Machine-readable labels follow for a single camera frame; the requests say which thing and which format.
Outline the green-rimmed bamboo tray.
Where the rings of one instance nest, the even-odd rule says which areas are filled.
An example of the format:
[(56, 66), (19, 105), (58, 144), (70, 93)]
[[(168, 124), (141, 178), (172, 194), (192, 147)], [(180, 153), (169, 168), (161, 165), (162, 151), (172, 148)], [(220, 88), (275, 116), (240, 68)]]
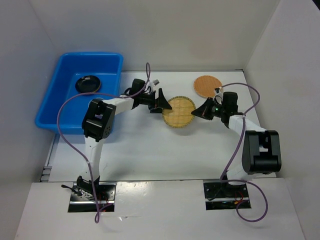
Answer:
[(168, 100), (172, 109), (163, 109), (162, 119), (171, 128), (184, 128), (189, 125), (196, 109), (194, 102), (186, 96), (175, 96)]

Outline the blue plastic cup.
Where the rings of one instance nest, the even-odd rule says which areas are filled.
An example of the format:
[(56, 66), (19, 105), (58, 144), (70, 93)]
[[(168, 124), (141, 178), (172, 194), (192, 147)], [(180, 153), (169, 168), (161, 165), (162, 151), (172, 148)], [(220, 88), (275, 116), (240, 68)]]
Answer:
[(93, 99), (99, 99), (99, 100), (103, 101), (103, 100), (110, 100), (113, 97), (109, 96), (109, 95), (105, 95), (105, 94), (95, 94), (92, 98)]

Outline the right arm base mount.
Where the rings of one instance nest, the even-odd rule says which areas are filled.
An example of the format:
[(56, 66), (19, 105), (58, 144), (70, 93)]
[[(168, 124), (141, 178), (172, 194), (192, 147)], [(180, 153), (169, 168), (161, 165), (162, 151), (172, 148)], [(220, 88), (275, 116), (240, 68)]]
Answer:
[(246, 184), (230, 185), (218, 181), (204, 181), (204, 198), (206, 210), (250, 209), (251, 203)]

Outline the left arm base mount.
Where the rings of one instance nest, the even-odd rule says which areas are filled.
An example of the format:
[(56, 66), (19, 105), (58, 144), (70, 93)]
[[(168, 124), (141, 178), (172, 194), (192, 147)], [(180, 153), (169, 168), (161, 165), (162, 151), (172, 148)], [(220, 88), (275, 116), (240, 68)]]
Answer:
[[(97, 194), (99, 208), (102, 212), (114, 212), (116, 186), (115, 182), (100, 182), (100, 192)], [(72, 184), (73, 190), (70, 194), (68, 212), (69, 213), (89, 213), (96, 212), (96, 202), (92, 195), (80, 191), (77, 184)]]

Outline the black plastic plate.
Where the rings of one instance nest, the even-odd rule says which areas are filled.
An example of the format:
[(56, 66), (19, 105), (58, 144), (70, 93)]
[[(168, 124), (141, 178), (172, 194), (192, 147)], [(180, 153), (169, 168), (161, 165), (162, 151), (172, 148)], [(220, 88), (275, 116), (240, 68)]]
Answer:
[(101, 80), (95, 75), (80, 77), (75, 82), (75, 89), (79, 93), (95, 93), (101, 87)]

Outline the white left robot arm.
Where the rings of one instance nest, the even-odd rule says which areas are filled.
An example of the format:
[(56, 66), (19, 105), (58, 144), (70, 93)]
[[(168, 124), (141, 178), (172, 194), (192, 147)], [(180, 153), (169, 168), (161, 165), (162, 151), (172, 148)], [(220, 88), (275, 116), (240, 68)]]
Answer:
[(88, 200), (94, 200), (100, 193), (100, 160), (105, 140), (112, 132), (115, 116), (131, 111), (139, 105), (148, 106), (151, 113), (171, 110), (159, 81), (147, 83), (135, 78), (131, 87), (119, 97), (109, 100), (94, 98), (88, 105), (82, 121), (85, 140), (84, 159), (87, 164), (76, 180), (76, 186)]

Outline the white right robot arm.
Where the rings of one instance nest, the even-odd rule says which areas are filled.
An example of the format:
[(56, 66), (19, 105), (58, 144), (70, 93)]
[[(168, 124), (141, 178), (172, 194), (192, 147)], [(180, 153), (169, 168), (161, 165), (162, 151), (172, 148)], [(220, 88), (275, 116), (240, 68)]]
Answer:
[(192, 115), (205, 120), (218, 118), (239, 135), (239, 142), (219, 181), (204, 183), (206, 199), (236, 197), (253, 178), (279, 172), (282, 167), (280, 137), (247, 119), (238, 110), (238, 95), (226, 91), (209, 97)]

